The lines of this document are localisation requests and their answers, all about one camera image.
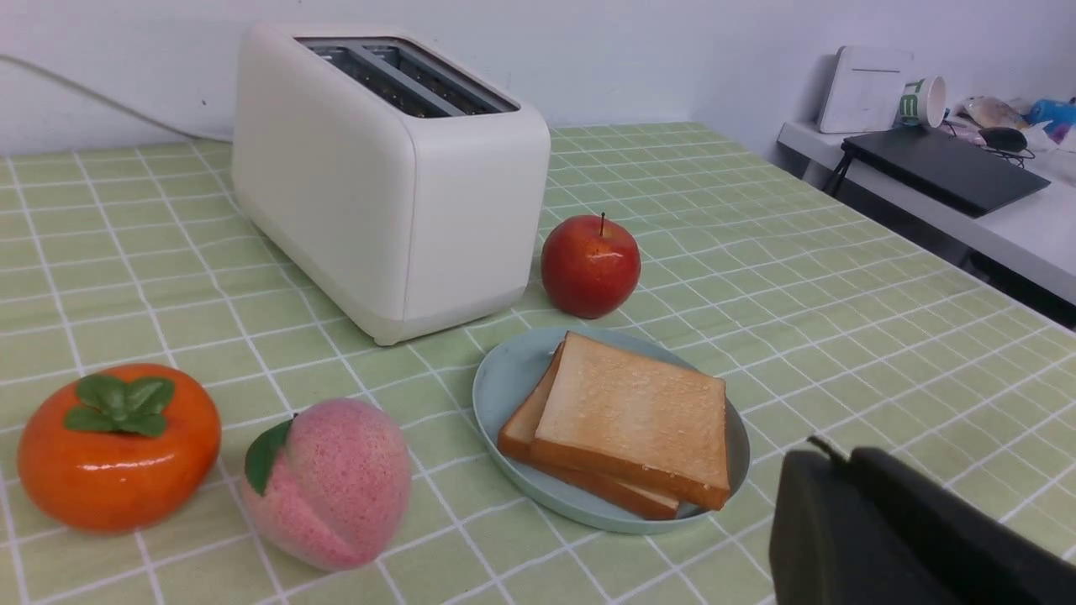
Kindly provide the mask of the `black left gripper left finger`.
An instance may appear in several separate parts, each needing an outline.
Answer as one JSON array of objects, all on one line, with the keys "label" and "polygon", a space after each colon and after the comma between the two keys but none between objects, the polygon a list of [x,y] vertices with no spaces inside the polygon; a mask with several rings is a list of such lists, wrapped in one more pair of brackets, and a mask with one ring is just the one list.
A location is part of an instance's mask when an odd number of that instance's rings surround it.
[{"label": "black left gripper left finger", "polygon": [[957,604],[820,453],[783,459],[768,549],[779,604]]}]

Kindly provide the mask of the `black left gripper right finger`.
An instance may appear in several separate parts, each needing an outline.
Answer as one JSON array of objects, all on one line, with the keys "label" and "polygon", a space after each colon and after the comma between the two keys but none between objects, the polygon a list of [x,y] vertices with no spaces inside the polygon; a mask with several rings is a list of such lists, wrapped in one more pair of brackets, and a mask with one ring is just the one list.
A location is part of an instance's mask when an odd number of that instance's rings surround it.
[{"label": "black left gripper right finger", "polygon": [[810,444],[878,510],[891,531],[965,604],[1072,604],[1075,571],[1060,555],[980,512],[878,448],[843,455]]}]

